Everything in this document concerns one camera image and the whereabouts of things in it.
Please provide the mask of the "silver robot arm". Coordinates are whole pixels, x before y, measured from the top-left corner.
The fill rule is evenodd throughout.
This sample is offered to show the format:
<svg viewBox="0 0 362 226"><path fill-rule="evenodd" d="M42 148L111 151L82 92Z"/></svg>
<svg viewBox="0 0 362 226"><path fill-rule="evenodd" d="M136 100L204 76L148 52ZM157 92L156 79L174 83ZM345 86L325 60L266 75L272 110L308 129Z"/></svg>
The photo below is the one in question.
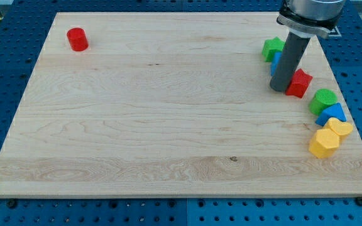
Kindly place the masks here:
<svg viewBox="0 0 362 226"><path fill-rule="evenodd" d="M277 23L289 29L270 87L284 92L313 36L328 38L337 24L345 0L284 0Z"/></svg>

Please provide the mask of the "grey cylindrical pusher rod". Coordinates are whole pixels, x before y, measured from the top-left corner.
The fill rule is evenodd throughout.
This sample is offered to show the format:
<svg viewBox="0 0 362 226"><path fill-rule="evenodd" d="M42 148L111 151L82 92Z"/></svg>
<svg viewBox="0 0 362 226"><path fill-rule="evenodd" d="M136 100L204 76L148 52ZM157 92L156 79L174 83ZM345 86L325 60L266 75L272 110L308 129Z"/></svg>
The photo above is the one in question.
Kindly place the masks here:
<svg viewBox="0 0 362 226"><path fill-rule="evenodd" d="M285 92L307 48L310 38L300 37L293 32L287 36L281 57L270 80L270 87L277 92Z"/></svg>

